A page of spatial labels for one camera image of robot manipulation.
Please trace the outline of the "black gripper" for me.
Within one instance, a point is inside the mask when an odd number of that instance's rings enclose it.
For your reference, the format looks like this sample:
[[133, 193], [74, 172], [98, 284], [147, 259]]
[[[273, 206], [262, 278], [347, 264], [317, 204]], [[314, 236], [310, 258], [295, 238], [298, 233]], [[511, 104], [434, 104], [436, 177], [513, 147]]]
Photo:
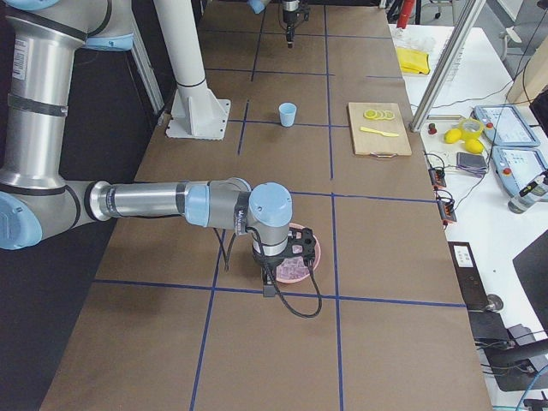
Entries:
[[283, 24], [286, 26], [286, 41], [289, 48], [294, 46], [295, 33], [293, 27], [296, 25], [299, 17], [297, 10], [283, 10]]
[[[261, 267], [261, 275], [263, 282], [263, 296], [275, 297], [278, 294], [276, 281], [276, 268], [282, 264], [289, 256], [289, 252], [277, 256], [264, 255], [259, 250], [253, 250], [253, 257], [257, 264]], [[308, 260], [303, 259], [306, 268], [308, 269]]]

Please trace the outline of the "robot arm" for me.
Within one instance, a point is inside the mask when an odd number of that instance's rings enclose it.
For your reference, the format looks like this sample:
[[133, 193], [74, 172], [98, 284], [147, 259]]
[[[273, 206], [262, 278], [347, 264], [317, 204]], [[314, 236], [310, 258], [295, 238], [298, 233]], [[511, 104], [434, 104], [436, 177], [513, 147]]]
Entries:
[[[249, 0], [247, 5], [252, 11], [258, 15], [265, 11], [266, 6], [270, 1], [266, 0]], [[281, 11], [278, 15], [281, 17], [280, 26], [284, 30], [287, 46], [292, 49], [294, 46], [295, 29], [301, 13], [301, 2], [294, 1], [281, 1]]]
[[80, 48], [128, 51], [128, 1], [9, 1], [15, 30], [9, 121], [1, 169], [1, 246], [31, 247], [94, 221], [182, 216], [190, 224], [250, 235], [263, 292], [279, 294], [284, 272], [313, 270], [313, 232], [292, 225], [289, 191], [275, 182], [111, 184], [67, 181], [59, 164], [74, 54]]

